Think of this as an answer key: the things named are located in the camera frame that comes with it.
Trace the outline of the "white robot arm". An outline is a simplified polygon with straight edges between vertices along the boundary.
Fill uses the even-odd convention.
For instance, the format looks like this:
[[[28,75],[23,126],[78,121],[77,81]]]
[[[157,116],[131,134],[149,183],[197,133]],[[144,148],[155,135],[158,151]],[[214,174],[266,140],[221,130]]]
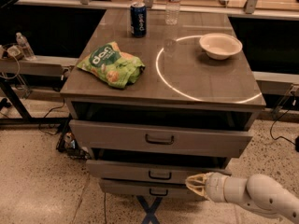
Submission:
[[[299,224],[299,199],[270,176],[240,178],[206,173],[187,177],[185,184],[214,203],[233,203],[262,217],[283,216]]]

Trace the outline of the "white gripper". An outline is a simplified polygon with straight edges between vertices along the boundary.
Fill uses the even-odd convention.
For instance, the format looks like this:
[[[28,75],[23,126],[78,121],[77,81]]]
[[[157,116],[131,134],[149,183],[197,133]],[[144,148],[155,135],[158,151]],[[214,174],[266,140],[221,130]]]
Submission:
[[[208,198],[214,203],[225,203],[224,187],[227,178],[227,175],[221,173],[205,173],[188,176],[185,183],[195,194]]]

